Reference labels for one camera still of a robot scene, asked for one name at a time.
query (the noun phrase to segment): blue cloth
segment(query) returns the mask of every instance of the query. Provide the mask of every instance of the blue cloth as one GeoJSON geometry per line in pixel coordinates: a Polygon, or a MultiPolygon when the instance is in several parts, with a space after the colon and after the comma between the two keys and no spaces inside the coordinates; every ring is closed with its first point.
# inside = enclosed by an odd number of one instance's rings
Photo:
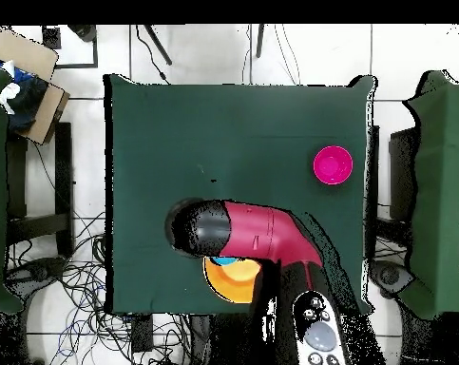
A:
{"type": "Polygon", "coordinates": [[[18,67],[14,68],[14,79],[13,82],[15,84],[21,83],[23,81],[29,80],[33,77],[33,74],[26,73],[25,71],[19,69],[18,67]]]}

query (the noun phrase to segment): black border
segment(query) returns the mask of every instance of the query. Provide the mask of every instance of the black border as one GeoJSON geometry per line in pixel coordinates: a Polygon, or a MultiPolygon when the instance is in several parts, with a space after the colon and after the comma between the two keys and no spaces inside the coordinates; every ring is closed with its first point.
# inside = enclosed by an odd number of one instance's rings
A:
{"type": "Polygon", "coordinates": [[[56,65],[54,70],[61,70],[64,68],[97,68],[99,62],[97,54],[97,33],[96,37],[92,40],[92,63],[78,63],[72,65],[56,65]]]}
{"type": "Polygon", "coordinates": [[[113,236],[114,222],[114,126],[112,123],[112,84],[111,75],[103,75],[105,89],[104,114],[105,114],[105,293],[104,309],[112,313],[114,299],[114,270],[113,270],[113,236]]]}

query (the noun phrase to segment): white floor tile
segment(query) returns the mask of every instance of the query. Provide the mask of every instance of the white floor tile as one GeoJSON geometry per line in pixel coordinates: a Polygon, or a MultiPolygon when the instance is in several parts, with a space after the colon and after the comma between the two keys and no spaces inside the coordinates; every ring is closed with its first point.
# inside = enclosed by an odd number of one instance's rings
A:
{"type": "Polygon", "coordinates": [[[379,336],[376,340],[385,357],[386,365],[399,365],[402,337],[379,336]]]}
{"type": "Polygon", "coordinates": [[[31,39],[39,44],[43,44],[41,26],[12,26],[11,28],[15,32],[23,35],[25,38],[31,39]]]}
{"type": "MultiPolygon", "coordinates": [[[[60,28],[61,42],[61,48],[55,49],[58,54],[57,65],[93,63],[92,42],[84,42],[66,25],[55,27],[60,28]]],[[[12,29],[28,39],[32,39],[33,41],[43,44],[41,26],[12,26],[12,29]]]]}
{"type": "Polygon", "coordinates": [[[54,214],[55,136],[50,143],[44,145],[28,141],[26,164],[25,199],[28,216],[54,214]]]}
{"type": "Polygon", "coordinates": [[[60,49],[55,49],[58,53],[57,65],[88,65],[94,63],[94,44],[84,42],[68,26],[60,28],[60,49]]]}
{"type": "Polygon", "coordinates": [[[379,126],[378,202],[389,205],[391,201],[390,138],[397,131],[414,127],[415,121],[400,102],[374,103],[373,121],[374,125],[379,126]]]}
{"type": "MultiPolygon", "coordinates": [[[[160,41],[173,61],[169,67],[143,26],[140,37],[153,52],[159,69],[171,84],[250,83],[249,40],[246,24],[155,26],[160,41]]],[[[370,71],[370,25],[287,25],[285,31],[296,56],[303,85],[347,85],[355,76],[370,71]]],[[[281,25],[267,24],[261,57],[256,57],[258,24],[253,24],[253,84],[292,85],[288,69],[297,80],[292,51],[281,25]]],[[[151,64],[149,51],[132,26],[132,79],[139,83],[163,83],[151,64]]]]}
{"type": "Polygon", "coordinates": [[[61,121],[71,123],[75,212],[80,217],[97,217],[105,211],[104,104],[71,100],[61,121]]]}
{"type": "Polygon", "coordinates": [[[62,68],[51,82],[72,98],[103,98],[103,74],[129,76],[129,26],[97,26],[97,68],[62,68]]]}
{"type": "Polygon", "coordinates": [[[44,235],[31,240],[32,246],[29,247],[29,242],[26,240],[10,246],[10,261],[8,267],[13,267],[12,259],[15,259],[19,264],[21,262],[31,261],[39,258],[56,258],[58,257],[57,240],[54,235],[44,235]]]}
{"type": "Polygon", "coordinates": [[[442,69],[459,81],[459,26],[373,25],[373,75],[379,81],[376,99],[409,99],[424,72],[442,69]]]}
{"type": "MultiPolygon", "coordinates": [[[[346,86],[358,75],[370,73],[370,24],[284,25],[296,56],[303,85],[346,86]]],[[[256,54],[258,25],[253,25],[256,54]]],[[[297,82],[297,69],[281,24],[266,25],[261,58],[253,63],[255,84],[291,84],[278,44],[297,82]]]]}
{"type": "Polygon", "coordinates": [[[401,336],[401,314],[396,301],[381,297],[379,288],[370,281],[368,300],[374,308],[369,316],[374,332],[378,336],[401,336]]]}
{"type": "Polygon", "coordinates": [[[75,321],[87,319],[87,313],[79,311],[75,315],[76,310],[62,284],[54,282],[35,293],[29,307],[27,332],[62,333],[74,321],[74,317],[75,321]]]}

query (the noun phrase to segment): gray button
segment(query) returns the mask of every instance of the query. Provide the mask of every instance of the gray button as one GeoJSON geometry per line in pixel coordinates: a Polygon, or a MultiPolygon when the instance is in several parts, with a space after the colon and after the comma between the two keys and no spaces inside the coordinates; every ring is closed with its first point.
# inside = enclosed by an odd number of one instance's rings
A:
{"type": "Polygon", "coordinates": [[[318,300],[318,298],[312,298],[312,300],[310,301],[310,304],[312,305],[312,308],[321,308],[322,307],[322,303],[318,300]]]}
{"type": "Polygon", "coordinates": [[[316,318],[316,313],[312,309],[305,310],[303,315],[305,316],[306,319],[309,319],[309,320],[313,320],[316,318]]]}
{"type": "Polygon", "coordinates": [[[318,353],[311,353],[309,355],[309,363],[310,365],[322,365],[323,359],[318,353]]]}
{"type": "Polygon", "coordinates": [[[340,365],[337,357],[335,355],[327,355],[327,365],[340,365]]]}
{"type": "Polygon", "coordinates": [[[328,322],[329,320],[331,320],[331,317],[329,316],[329,314],[325,311],[322,311],[322,313],[320,314],[320,317],[322,320],[325,320],[326,322],[328,322]]]}
{"type": "Polygon", "coordinates": [[[316,322],[305,332],[305,341],[316,350],[330,352],[337,345],[334,330],[324,322],[316,322]]]}

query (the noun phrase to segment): blue object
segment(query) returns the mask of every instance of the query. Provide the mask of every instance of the blue object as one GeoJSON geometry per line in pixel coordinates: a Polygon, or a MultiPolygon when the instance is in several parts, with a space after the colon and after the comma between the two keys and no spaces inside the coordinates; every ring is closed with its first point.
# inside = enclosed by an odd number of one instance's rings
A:
{"type": "Polygon", "coordinates": [[[238,260],[236,258],[210,258],[210,259],[212,260],[213,263],[216,263],[219,266],[226,266],[238,260]]]}
{"type": "Polygon", "coordinates": [[[14,79],[13,82],[15,84],[21,83],[22,81],[29,80],[31,77],[33,77],[33,74],[26,73],[23,70],[20,70],[18,67],[14,68],[14,79]]]}

